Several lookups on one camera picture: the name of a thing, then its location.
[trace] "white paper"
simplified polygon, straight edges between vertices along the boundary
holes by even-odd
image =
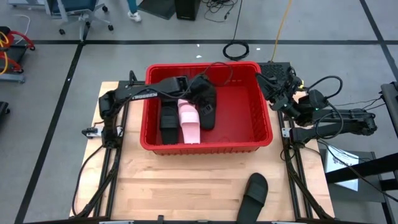
[[[333,146],[328,146],[328,148],[333,153],[333,155],[335,155],[337,158],[339,158],[341,161],[345,162],[349,166],[356,165],[359,162],[359,157],[357,155],[343,151],[341,149],[337,149]],[[329,151],[326,152],[326,173],[345,167],[346,166],[338,159],[334,158]],[[358,191],[358,179],[338,182],[336,184],[351,190]]]

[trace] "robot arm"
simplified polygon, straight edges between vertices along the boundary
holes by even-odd
[[[262,71],[262,74],[258,73],[256,78],[264,98],[272,103],[272,110],[283,112],[299,126],[315,125],[311,129],[289,129],[289,138],[293,146],[301,148],[311,139],[342,133],[369,136],[377,129],[374,123],[375,115],[368,113],[366,110],[324,109],[331,105],[328,99],[333,95],[323,96],[318,90],[308,90],[307,95],[296,102],[293,96],[297,91],[303,91],[304,88],[302,88],[301,79],[296,76],[294,69],[290,65],[285,69],[284,73]],[[329,125],[319,126],[320,123],[329,123]]]
[[[127,85],[105,93],[99,98],[99,115],[104,121],[101,132],[104,147],[116,148],[121,144],[116,120],[121,108],[128,102],[149,98],[185,99],[195,103],[200,95],[214,88],[205,75],[197,75],[191,80],[187,77],[171,77],[151,85]]]

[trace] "office chair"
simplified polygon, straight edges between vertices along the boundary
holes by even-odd
[[[66,26],[79,22],[80,23],[80,41],[83,40],[83,33],[85,26],[90,27],[92,21],[102,22],[108,25],[108,29],[113,31],[113,26],[110,21],[100,19],[95,16],[98,9],[108,12],[105,4],[97,4],[98,0],[47,0],[51,15],[54,19],[62,19],[61,29],[59,33],[65,34],[63,28]]]

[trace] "pink slide sandal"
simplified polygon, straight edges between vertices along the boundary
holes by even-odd
[[[195,105],[187,100],[178,100],[178,115],[184,143],[200,143],[200,120]]]

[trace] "yellow cable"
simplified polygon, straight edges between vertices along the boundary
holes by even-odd
[[[285,11],[285,14],[284,14],[284,16],[283,16],[283,18],[282,18],[282,22],[280,22],[278,34],[276,35],[275,46],[274,46],[274,53],[272,53],[271,62],[274,61],[274,57],[275,57],[275,53],[276,53],[276,48],[277,48],[277,46],[278,46],[278,40],[279,40],[280,31],[282,30],[282,27],[284,26],[284,22],[285,22],[287,13],[288,13],[288,11],[289,11],[291,5],[292,5],[292,0],[289,0],[289,3],[288,3],[288,5],[287,5],[286,11]]]
[[[8,42],[8,38],[7,38],[7,36],[6,36],[5,34],[3,34],[2,32],[0,32],[0,35],[2,35],[2,36],[4,37],[4,40],[6,40],[6,41],[4,42],[4,41],[2,41],[2,40],[0,39],[0,47],[4,47],[3,43],[5,43],[5,44],[8,44],[8,43],[9,43],[9,42]],[[7,68],[8,68],[8,57],[7,57],[7,53],[6,53],[6,52],[4,52],[4,60],[6,61],[6,64],[5,64],[5,66],[4,66],[3,71],[0,72],[0,75],[4,74],[4,73],[7,71]]]

